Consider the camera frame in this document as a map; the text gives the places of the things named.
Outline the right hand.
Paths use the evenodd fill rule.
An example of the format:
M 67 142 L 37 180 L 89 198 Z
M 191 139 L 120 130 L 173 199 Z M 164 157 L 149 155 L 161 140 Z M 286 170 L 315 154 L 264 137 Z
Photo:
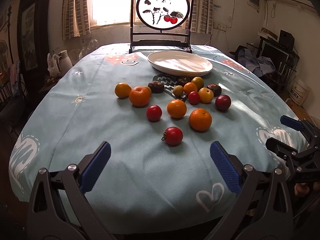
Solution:
M 320 182 L 315 182 L 312 187 L 313 191 L 319 191 Z M 296 196 L 305 196 L 311 190 L 311 187 L 307 185 L 307 183 L 298 183 L 295 185 L 295 195 Z

